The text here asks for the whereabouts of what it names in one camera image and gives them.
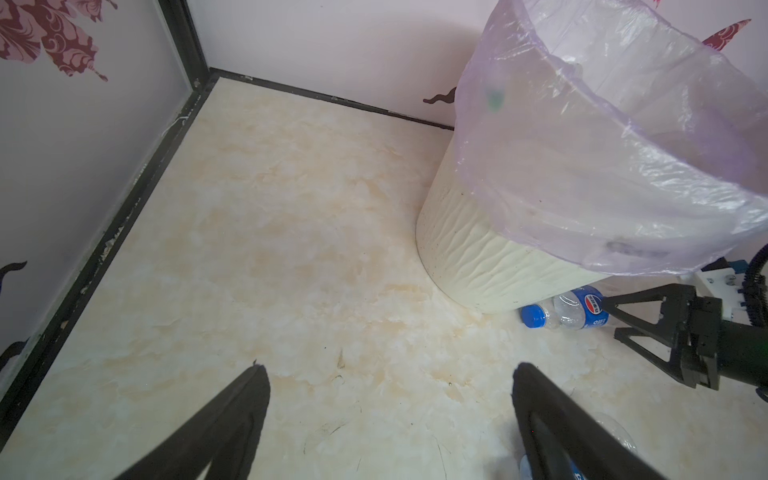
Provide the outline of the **white ribbed trash bin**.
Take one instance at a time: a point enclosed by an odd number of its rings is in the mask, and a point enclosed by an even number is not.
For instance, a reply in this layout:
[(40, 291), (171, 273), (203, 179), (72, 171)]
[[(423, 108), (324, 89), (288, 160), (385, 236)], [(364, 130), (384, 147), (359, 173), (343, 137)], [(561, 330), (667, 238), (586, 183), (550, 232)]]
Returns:
[(497, 233), (460, 183), (452, 145), (419, 213), (416, 245), (435, 285), (483, 314), (514, 311), (607, 277)]

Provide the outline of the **pink plastic bin liner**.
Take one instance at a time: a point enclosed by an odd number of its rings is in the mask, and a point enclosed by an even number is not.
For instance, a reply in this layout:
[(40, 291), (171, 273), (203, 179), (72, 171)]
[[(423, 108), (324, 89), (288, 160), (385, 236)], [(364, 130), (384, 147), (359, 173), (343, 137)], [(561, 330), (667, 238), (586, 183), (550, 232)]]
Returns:
[(501, 1), (458, 83), (457, 170), (509, 240), (680, 274), (767, 230), (767, 96), (642, 1)]

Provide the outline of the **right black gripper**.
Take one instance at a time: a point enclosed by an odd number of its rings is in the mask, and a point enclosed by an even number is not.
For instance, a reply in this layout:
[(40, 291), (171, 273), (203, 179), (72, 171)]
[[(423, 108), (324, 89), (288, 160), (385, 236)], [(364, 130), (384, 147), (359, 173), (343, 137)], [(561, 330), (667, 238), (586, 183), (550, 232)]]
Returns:
[[(623, 309), (627, 305), (658, 303), (654, 321)], [(630, 327), (617, 328), (614, 339), (639, 354), (654, 367), (680, 384), (712, 390), (725, 377), (756, 389), (767, 399), (767, 329), (722, 318), (722, 301), (696, 297), (690, 285), (670, 283), (634, 293), (604, 297), (604, 311)], [(687, 344), (682, 353), (677, 345), (667, 346), (631, 327), (675, 327), (685, 322)], [(641, 345), (637, 339), (652, 340), (669, 350), (666, 358)]]

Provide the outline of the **blue label bottle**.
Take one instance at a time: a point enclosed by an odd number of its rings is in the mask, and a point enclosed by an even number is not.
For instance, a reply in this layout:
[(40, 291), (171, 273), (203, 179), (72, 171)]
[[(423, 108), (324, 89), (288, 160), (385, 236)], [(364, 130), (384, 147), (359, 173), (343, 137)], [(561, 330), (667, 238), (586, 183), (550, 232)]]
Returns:
[[(623, 451), (631, 453), (633, 455), (638, 454), (638, 448), (628, 433), (628, 431), (618, 422), (614, 417), (602, 412), (591, 412), (591, 419), (594, 421), (594, 428), (591, 428), (591, 436), (587, 438), (586, 434), (581, 435), (584, 437), (584, 445), (594, 447), (595, 452), (599, 451), (601, 454), (607, 452), (613, 452), (619, 446)], [(567, 479), (588, 479), (586, 471), (583, 468), (583, 463), (574, 460), (572, 454), (566, 453), (565, 458), (568, 461), (570, 473)], [(535, 479), (533, 468), (529, 461), (527, 454), (524, 454), (518, 464), (518, 478), (519, 479)]]

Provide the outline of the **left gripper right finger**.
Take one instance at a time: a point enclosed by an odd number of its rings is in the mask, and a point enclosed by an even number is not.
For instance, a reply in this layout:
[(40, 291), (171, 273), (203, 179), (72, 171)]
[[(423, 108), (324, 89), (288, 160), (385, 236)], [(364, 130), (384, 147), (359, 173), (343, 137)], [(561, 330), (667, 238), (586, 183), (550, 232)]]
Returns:
[(596, 426), (591, 416), (530, 363), (521, 363), (514, 371), (512, 403), (535, 479), (567, 479), (566, 453), (583, 463), (588, 479), (662, 477), (620, 446), (601, 454), (584, 445), (581, 435), (588, 438)]

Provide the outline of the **pepsi label clear bottle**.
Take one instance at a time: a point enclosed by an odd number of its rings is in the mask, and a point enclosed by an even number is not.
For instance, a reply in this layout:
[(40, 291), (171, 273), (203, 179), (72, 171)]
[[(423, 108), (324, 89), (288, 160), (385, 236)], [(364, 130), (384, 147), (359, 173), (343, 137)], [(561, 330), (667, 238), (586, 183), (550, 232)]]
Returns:
[(582, 330), (603, 327), (609, 314), (602, 306), (602, 293), (584, 286), (520, 309), (523, 324), (529, 329)]

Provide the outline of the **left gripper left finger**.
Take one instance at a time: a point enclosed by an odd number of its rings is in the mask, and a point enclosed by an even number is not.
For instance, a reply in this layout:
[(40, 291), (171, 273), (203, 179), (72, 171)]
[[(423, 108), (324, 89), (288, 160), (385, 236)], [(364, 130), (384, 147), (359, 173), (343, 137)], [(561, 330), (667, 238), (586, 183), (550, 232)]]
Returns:
[(269, 406), (266, 368), (253, 364), (120, 479), (246, 479)]

